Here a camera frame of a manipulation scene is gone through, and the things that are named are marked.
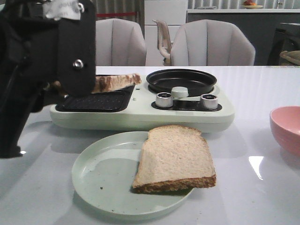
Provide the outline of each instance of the chair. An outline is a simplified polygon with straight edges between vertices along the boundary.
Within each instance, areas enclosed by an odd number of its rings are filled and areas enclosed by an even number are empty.
[[[116,18],[96,21],[97,66],[145,66],[146,53],[138,23]]]
[[[152,20],[157,24],[157,49],[164,57],[164,66],[171,65],[171,39],[169,34],[169,28],[165,21]]]
[[[199,20],[178,29],[172,66],[252,66],[255,48],[234,24]]]

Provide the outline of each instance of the frying pan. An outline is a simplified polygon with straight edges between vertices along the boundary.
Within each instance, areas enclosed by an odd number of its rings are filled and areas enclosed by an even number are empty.
[[[217,79],[206,72],[192,69],[164,69],[146,77],[149,89],[156,92],[171,93],[173,87],[186,87],[188,96],[200,96],[213,90]]]

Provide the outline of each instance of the plate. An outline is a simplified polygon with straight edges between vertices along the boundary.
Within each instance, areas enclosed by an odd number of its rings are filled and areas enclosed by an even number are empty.
[[[136,194],[131,184],[148,132],[125,132],[86,148],[72,169],[78,195],[108,216],[143,220],[162,216],[184,203],[191,189],[160,194]]]
[[[242,5],[244,8],[248,8],[248,9],[255,9],[255,8],[262,8],[263,6],[259,6],[259,5],[256,5],[256,6],[245,6],[245,5]]]

